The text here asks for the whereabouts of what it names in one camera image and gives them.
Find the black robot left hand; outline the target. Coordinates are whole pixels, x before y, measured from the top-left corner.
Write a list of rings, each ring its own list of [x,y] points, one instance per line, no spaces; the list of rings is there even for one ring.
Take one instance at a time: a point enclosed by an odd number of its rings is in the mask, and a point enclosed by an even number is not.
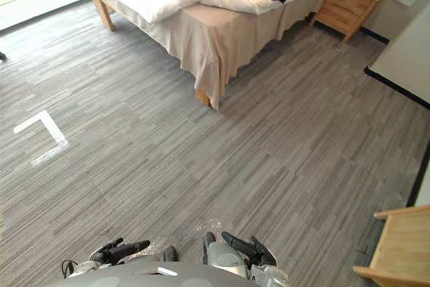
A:
[[[112,243],[100,247],[90,255],[89,261],[96,261],[100,264],[116,265],[122,258],[134,255],[150,245],[149,240],[143,240],[135,243],[122,244],[123,238],[119,238]]]

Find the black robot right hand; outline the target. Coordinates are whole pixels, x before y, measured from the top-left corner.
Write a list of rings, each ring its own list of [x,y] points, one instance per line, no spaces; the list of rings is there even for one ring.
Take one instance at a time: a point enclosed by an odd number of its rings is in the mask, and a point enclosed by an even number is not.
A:
[[[227,231],[222,231],[221,236],[229,246],[247,256],[245,263],[249,269],[251,269],[252,265],[277,266],[277,260],[273,253],[253,235],[251,235],[249,242]]]

